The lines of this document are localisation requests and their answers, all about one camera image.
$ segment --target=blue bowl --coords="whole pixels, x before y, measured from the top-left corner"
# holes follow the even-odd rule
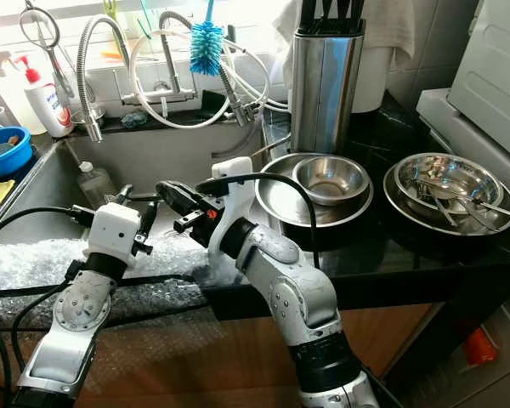
[[[32,157],[31,134],[28,129],[15,126],[0,128],[0,144],[8,143],[12,136],[19,136],[20,142],[0,155],[0,178],[16,172]]]

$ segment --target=sink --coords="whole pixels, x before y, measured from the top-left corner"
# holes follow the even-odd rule
[[[238,127],[235,123],[219,123],[196,130],[157,129],[106,133],[100,144],[86,135],[74,135],[54,143],[23,181],[22,191],[10,204],[4,216],[19,210],[40,206],[69,207],[77,204],[89,207],[77,185],[79,161],[92,162],[105,168],[119,189],[132,184],[135,193],[153,193],[155,184],[174,179],[196,185],[211,177],[212,164],[231,157],[212,158],[213,151],[225,151],[241,142],[252,126]],[[261,130],[254,132],[234,156],[249,156],[263,143]],[[260,157],[254,170],[262,167]],[[140,211],[144,203],[130,203]],[[171,230],[179,215],[165,204],[159,207],[151,235]],[[251,220],[269,224],[268,214],[255,201]],[[23,217],[0,232],[1,244],[33,243],[53,238],[80,238],[84,229],[62,214],[35,214]]]
[[[105,168],[118,189],[132,184],[134,193],[151,193],[161,180],[173,179],[195,186],[210,178],[212,164],[227,160],[212,158],[211,153],[229,150],[251,131],[252,126],[240,128],[235,123],[218,123],[196,130],[167,128],[107,133],[100,144],[91,142],[87,137],[71,138],[67,143],[77,160]],[[257,131],[234,156],[249,156],[262,143],[262,131]],[[259,170],[262,164],[259,158],[253,167]],[[143,203],[131,203],[129,206],[140,211],[145,208]],[[178,217],[168,206],[161,204],[151,234],[170,230]],[[268,223],[268,216],[257,203],[252,208],[252,219],[259,224]]]

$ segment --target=knife block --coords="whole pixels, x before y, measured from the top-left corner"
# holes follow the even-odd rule
[[[366,23],[342,34],[343,22],[315,20],[293,43],[292,151],[345,154]]]

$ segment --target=plastic bottle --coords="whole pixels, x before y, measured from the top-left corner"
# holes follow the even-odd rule
[[[110,175],[103,168],[94,168],[90,161],[83,161],[79,169],[82,173],[77,177],[77,183],[93,209],[106,204],[106,196],[117,194]]]
[[[2,62],[9,56],[9,52],[0,53],[0,96],[22,127],[27,128],[31,134],[45,133],[45,127],[37,118],[23,91],[26,79],[17,71],[6,72],[2,68]]]
[[[74,128],[71,122],[70,109],[62,106],[57,96],[54,82],[46,80],[40,73],[28,65],[26,55],[15,62],[22,61],[26,66],[26,79],[29,84],[25,87],[25,95],[32,109],[48,133],[54,138],[62,138]]]

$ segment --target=robotic arm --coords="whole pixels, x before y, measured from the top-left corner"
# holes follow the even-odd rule
[[[250,173],[242,157],[212,168],[214,178]],[[156,217],[151,203],[141,218],[121,204],[127,186],[96,212],[82,210],[91,227],[87,261],[78,265],[71,284],[57,297],[51,329],[28,361],[18,381],[13,408],[73,406],[91,365],[95,338],[110,312],[111,294],[137,251],[150,254],[145,239]],[[178,232],[208,248],[211,262],[235,260],[263,295],[296,366],[303,408],[379,408],[366,374],[344,335],[337,297],[329,278],[311,266],[291,240],[251,223],[252,181],[230,184],[204,195],[174,182],[156,190],[181,215]]]
[[[53,323],[34,350],[18,381],[11,407],[73,406],[91,365],[95,339],[110,313],[111,294],[137,251],[150,254],[144,244],[156,216],[156,203],[141,218],[121,204],[132,186],[94,214],[85,212],[91,227],[85,263],[79,263],[71,284],[59,293]]]
[[[241,157],[213,166],[212,175],[250,173]],[[247,220],[253,182],[230,184],[209,198],[176,182],[157,192],[182,215],[174,228],[190,236],[213,258],[229,256],[263,295],[296,366],[304,408],[379,408],[360,363],[344,335],[337,297],[329,278],[311,266],[293,241]]]

